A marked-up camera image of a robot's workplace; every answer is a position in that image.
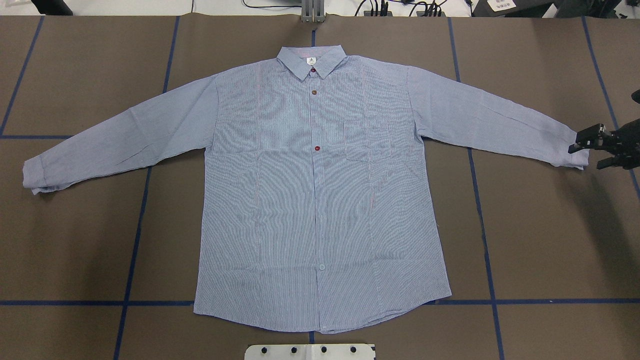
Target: brown surface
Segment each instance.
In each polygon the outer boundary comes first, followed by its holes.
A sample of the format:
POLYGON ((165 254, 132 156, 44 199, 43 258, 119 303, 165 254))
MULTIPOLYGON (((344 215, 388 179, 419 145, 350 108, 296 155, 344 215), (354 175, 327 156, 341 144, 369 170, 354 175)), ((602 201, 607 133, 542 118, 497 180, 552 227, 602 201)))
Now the brown surface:
MULTIPOLYGON (((428 69, 456 78, 447 19, 329 16, 316 33, 316 45, 342 45, 348 55, 428 69), (429 34, 429 46, 410 46, 398 38, 429 34)), ((480 221, 465 149, 427 142, 429 185, 440 241, 453 293, 451 299, 488 299, 480 221)))
POLYGON ((422 306, 387 322, 316 343, 371 343, 381 360, 497 359, 490 306, 422 306))
MULTIPOLYGON (((38 20, 0 22, 0 48, 9 54, 0 63, 2 114, 38 20)), ((455 78, 445 19, 332 15, 319 26, 298 21, 293 15, 181 17, 168 88, 272 58, 282 45, 308 46, 315 26, 317 45, 342 44, 348 54, 455 78)), ((595 122, 612 126, 580 19, 452 22, 463 82, 574 130, 595 122)), ((628 99, 639 83, 638 21, 588 23, 614 111, 624 124, 638 117, 638 105, 628 99)), ((174 25, 175 17, 47 17, 4 134, 71 135, 159 94, 174 25)), ((59 141, 0 137, 0 357, 112 359, 120 306, 15 305, 124 299, 146 172, 32 196, 20 186, 22 162, 59 141)), ((437 142, 425 146, 452 298, 488 299, 467 150, 437 142)), ((579 172, 473 154, 499 299, 640 298, 640 202, 628 172, 596 171, 593 165, 579 172)), ((591 163, 604 156, 592 154, 591 163)), ((131 300, 193 300, 202 160, 202 151, 193 151, 154 167, 131 300)), ((640 352, 638 303, 498 309, 507 359, 634 359, 640 352)), ((318 343, 375 343, 378 359, 498 358, 489 305, 423 306, 372 327, 315 335, 318 343)), ((194 315, 191 306, 129 306, 120 358, 241 359, 251 344, 308 340, 306 333, 194 315)))
POLYGON ((637 304, 500 306, 507 359, 628 359, 640 354, 637 304))
POLYGON ((3 359, 112 359, 118 306, 0 306, 3 359))
POLYGON ((254 344, 303 344, 306 332, 274 332, 194 315, 191 306, 129 308, 120 359, 244 358, 254 344))
POLYGON ((46 17, 4 134, 74 135, 161 94, 174 24, 46 17))
POLYGON ((0 49, 3 56, 0 61, 0 109, 1 116, 9 105, 13 89, 20 76, 20 70, 24 64, 24 59, 29 52, 31 39, 38 27, 38 17, 28 17, 23 19, 19 16, 4 16, 3 26, 0 32, 0 49))
POLYGON ((34 196, 22 162, 59 142, 0 140, 0 299, 122 300, 146 171, 34 196))
MULTIPOLYGON (((463 82, 574 130, 611 124, 580 19, 453 24, 463 82)), ((640 204, 628 172, 595 170, 602 153, 585 172, 473 153, 498 298, 640 297, 638 257, 629 251, 640 204)))

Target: metal plate with holes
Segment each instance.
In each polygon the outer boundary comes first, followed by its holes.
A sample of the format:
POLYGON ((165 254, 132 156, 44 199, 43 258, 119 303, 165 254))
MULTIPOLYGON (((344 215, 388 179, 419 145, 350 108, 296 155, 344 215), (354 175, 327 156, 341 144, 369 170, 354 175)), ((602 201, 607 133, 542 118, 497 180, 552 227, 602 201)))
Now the metal plate with holes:
POLYGON ((375 360, 373 344, 252 345, 244 360, 375 360))

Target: striped shirt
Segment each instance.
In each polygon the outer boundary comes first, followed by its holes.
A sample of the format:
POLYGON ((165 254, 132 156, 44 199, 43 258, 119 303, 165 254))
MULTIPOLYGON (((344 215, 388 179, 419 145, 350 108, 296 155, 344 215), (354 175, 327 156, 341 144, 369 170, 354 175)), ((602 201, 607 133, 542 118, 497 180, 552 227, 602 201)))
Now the striped shirt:
POLYGON ((422 136, 582 168, 575 132, 426 70, 283 47, 24 164, 33 193, 205 149, 194 312, 336 333, 451 295, 422 136))

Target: gray metal bracket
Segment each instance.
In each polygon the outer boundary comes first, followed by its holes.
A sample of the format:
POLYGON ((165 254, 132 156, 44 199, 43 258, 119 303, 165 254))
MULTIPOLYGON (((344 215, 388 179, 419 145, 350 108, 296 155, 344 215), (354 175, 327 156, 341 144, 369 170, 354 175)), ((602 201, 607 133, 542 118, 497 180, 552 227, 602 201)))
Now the gray metal bracket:
POLYGON ((324 0, 302 0, 302 22, 323 22, 324 0))

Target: white tag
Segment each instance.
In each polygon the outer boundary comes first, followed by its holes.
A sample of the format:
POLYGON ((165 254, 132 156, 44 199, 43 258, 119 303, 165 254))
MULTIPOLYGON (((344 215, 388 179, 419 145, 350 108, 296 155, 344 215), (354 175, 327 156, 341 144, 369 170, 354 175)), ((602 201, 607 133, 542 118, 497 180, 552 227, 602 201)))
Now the white tag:
POLYGON ((491 9, 495 12, 507 10, 516 7, 513 0, 487 0, 491 9))

